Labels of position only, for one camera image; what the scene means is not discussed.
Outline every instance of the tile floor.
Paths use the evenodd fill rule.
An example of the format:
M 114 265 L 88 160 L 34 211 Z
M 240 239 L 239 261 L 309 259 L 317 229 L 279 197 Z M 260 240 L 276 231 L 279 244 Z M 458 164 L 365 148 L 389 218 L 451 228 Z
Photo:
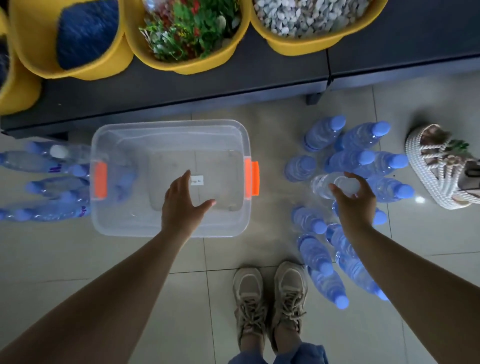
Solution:
M 292 204 L 305 199 L 307 189 L 287 182 L 282 170 L 288 158 L 302 152 L 299 140 L 316 119 L 342 113 L 348 128 L 387 120 L 392 130 L 379 148 L 391 152 L 403 150 L 408 130 L 421 120 L 438 122 L 473 143 L 480 137 L 479 93 L 480 73 L 470 73 L 327 92 L 316 106 L 306 106 L 299 97 L 176 116 L 231 118 L 245 125 L 253 159 L 260 163 L 261 193 L 253 200 L 252 218 L 242 235 L 187 242 L 131 362 L 220 364 L 238 352 L 233 274 L 245 264 L 262 267 L 271 290 L 268 282 L 275 266 L 285 259 L 299 260 L 286 221 Z M 1 150 L 18 148 L 21 143 L 0 136 Z M 480 156 L 480 145 L 471 149 Z M 9 170 L 1 173 L 0 205 L 25 198 L 22 185 L 32 176 Z M 395 177 L 412 184 L 426 202 L 407 200 L 381 206 L 388 212 L 389 222 L 379 230 L 480 285 L 480 244 L 475 228 L 480 206 L 443 210 L 429 198 L 412 169 L 400 170 Z M 102 236 L 87 218 L 24 227 L 1 225 L 0 347 L 147 241 Z M 434 363 L 391 305 L 340 274 L 350 307 L 337 310 L 311 286 L 305 340 L 322 343 L 331 363 Z M 265 357 L 273 361 L 270 348 Z

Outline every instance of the shoelace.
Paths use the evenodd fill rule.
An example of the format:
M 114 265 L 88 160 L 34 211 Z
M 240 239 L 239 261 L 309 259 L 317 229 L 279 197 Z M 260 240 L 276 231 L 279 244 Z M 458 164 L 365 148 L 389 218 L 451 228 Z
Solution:
M 459 194 L 469 202 L 479 203 L 477 197 L 462 193 L 458 188 L 458 180 L 466 163 L 468 161 L 475 161 L 475 159 L 468 156 L 455 154 L 455 149 L 458 149 L 456 147 L 458 142 L 459 141 L 457 140 L 453 140 L 452 137 L 449 137 L 442 144 L 420 146 L 421 150 L 438 150 L 437 152 L 432 150 L 432 153 L 422 153 L 421 156 L 423 159 L 436 158 L 436 162 L 428 163 L 427 166 L 431 170 L 437 169 L 436 176 L 438 179 L 438 186 L 446 197 L 451 198 L 454 194 Z
M 293 322 L 295 324 L 295 329 L 299 331 L 300 318 L 306 314 L 302 305 L 303 293 L 300 291 L 287 292 L 282 301 L 283 319 Z
M 260 329 L 265 332 L 266 307 L 255 298 L 245 298 L 240 305 L 243 329 Z

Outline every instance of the jeans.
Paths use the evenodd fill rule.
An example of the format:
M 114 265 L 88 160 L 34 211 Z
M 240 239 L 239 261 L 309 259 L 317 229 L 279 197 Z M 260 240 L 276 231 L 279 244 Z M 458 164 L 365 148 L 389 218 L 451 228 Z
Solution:
M 241 352 L 228 364 L 267 364 L 257 351 Z M 322 345 L 302 343 L 297 349 L 277 355 L 273 364 L 328 364 Z

